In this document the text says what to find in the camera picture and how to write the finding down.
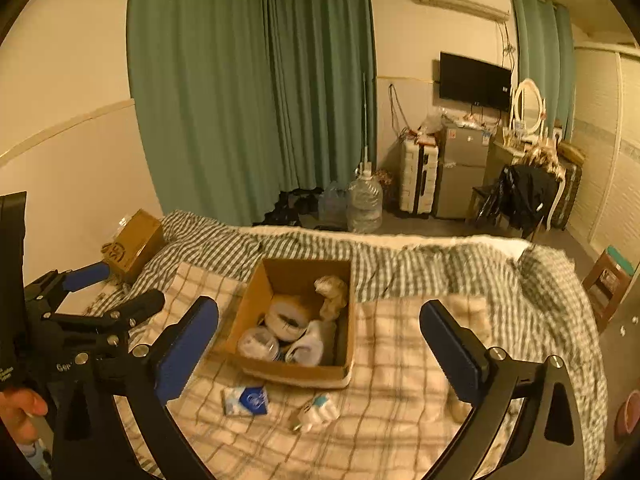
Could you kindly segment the person left hand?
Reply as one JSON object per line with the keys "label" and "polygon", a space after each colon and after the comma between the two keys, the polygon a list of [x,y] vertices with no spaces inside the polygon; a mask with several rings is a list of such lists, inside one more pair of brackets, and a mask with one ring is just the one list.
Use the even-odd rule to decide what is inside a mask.
{"label": "person left hand", "polygon": [[40,394],[29,388],[8,389],[0,393],[1,419],[16,444],[31,445],[38,432],[30,418],[46,416],[48,404]]}

